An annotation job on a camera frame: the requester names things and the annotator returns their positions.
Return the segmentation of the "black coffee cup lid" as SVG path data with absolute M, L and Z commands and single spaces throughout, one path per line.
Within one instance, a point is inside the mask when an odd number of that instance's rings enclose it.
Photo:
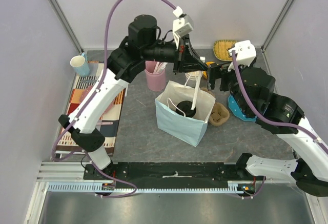
M 178 103 L 175 112 L 181 116 L 193 118 L 196 114 L 196 107 L 192 109 L 192 102 L 188 100 Z

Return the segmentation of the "light blue paper bag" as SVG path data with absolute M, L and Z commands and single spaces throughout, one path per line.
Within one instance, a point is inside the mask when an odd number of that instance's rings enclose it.
M 196 147 L 202 140 L 215 97 L 196 86 L 169 81 L 165 90 L 155 99 L 156 119 L 159 129 Z

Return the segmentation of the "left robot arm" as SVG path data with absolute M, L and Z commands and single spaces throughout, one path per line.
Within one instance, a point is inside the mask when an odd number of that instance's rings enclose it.
M 189 34 L 193 21 L 186 14 L 173 21 L 173 42 L 159 39 L 160 28 L 151 15 L 139 15 L 128 26 L 128 35 L 119 47 L 105 57 L 104 69 L 83 102 L 59 123 L 89 156 L 100 179 L 112 175 L 111 159 L 103 144 L 104 136 L 96 124 L 114 98 L 146 68 L 146 62 L 172 63 L 175 73 L 206 71 L 207 65 L 192 48 Z

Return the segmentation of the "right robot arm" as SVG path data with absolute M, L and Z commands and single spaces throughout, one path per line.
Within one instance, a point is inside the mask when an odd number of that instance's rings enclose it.
M 304 111 L 291 98 L 274 93 L 275 78 L 252 65 L 211 64 L 208 83 L 228 91 L 246 118 L 255 118 L 261 128 L 284 140 L 298 159 L 277 160 L 243 153 L 235 166 L 242 180 L 261 176 L 295 182 L 302 191 L 316 197 L 327 196 L 327 145 L 322 142 Z

